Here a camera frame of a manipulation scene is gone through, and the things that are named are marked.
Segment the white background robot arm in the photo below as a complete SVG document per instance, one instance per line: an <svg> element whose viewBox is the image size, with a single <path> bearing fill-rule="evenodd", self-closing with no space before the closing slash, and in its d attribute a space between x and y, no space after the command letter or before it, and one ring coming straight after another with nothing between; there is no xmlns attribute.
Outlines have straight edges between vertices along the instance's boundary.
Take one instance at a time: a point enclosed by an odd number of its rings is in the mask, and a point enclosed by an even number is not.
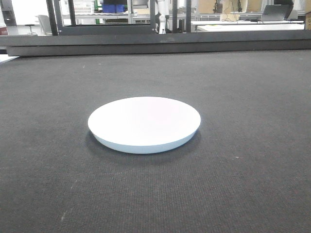
<svg viewBox="0 0 311 233"><path fill-rule="evenodd" d="M166 33L167 17L169 16L169 1L168 0L156 0L155 1L155 13L159 19L159 34Z"/></svg>

